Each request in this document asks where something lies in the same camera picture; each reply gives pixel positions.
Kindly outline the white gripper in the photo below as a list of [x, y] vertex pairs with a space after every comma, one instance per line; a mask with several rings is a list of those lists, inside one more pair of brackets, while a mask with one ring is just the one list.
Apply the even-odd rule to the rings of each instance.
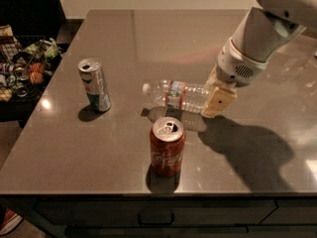
[[251, 84], [266, 67], [267, 61], [247, 58], [229, 39], [217, 57], [216, 68], [212, 68], [205, 82], [205, 89], [214, 90], [204, 103], [201, 115], [214, 118], [237, 98], [234, 90], [217, 86], [218, 78], [226, 83], [235, 83], [237, 87], [244, 87]]

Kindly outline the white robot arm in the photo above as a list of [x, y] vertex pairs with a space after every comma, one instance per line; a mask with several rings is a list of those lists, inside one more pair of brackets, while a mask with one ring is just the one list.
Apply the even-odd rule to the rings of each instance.
[[317, 0], [257, 0], [220, 51], [205, 88], [210, 91], [201, 114], [219, 115], [251, 84], [273, 54], [305, 29], [317, 27]]

